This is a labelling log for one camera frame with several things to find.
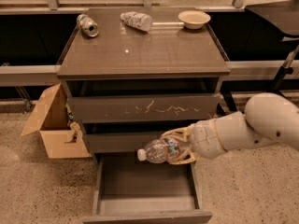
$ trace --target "bowl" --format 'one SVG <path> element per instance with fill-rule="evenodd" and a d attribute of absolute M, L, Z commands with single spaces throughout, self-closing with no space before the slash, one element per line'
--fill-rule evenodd
<path fill-rule="evenodd" d="M 209 22 L 211 17 L 203 11 L 182 11 L 178 14 L 178 18 L 184 22 L 185 27 L 189 29 L 200 29 Z"/>

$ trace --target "dresser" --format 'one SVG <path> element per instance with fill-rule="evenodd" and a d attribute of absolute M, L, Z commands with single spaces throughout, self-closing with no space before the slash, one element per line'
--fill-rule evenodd
<path fill-rule="evenodd" d="M 230 72 L 207 25 L 188 30 L 182 8 L 93 8 L 99 35 L 80 30 L 58 78 L 98 164 L 93 212 L 84 223 L 207 223 L 194 164 L 141 163 L 135 151 L 170 129 L 214 116 Z M 120 20 L 151 15 L 146 33 Z"/>

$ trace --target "drawer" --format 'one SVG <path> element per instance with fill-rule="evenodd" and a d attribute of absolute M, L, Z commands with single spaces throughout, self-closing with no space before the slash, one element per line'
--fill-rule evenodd
<path fill-rule="evenodd" d="M 135 154 L 102 154 L 93 214 L 83 223 L 199 224 L 212 214 L 200 209 L 194 163 L 140 162 Z"/>
<path fill-rule="evenodd" d="M 218 94 L 78 97 L 68 103 L 82 123 L 137 122 L 175 119 L 210 119 Z"/>

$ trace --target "open drawer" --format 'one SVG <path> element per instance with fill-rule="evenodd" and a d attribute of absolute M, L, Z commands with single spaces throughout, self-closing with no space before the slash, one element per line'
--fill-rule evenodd
<path fill-rule="evenodd" d="M 200 209 L 194 164 L 140 162 L 133 152 L 100 157 L 93 215 L 83 223 L 199 224 L 212 214 Z"/>

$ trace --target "cardboard box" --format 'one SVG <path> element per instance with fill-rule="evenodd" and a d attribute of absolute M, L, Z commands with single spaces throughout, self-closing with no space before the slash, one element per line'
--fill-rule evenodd
<path fill-rule="evenodd" d="M 61 84 L 45 89 L 21 136 L 39 131 L 51 159 L 90 157 L 81 130 L 78 131 L 77 141 L 71 142 L 75 131 L 67 128 L 65 101 L 66 95 Z"/>

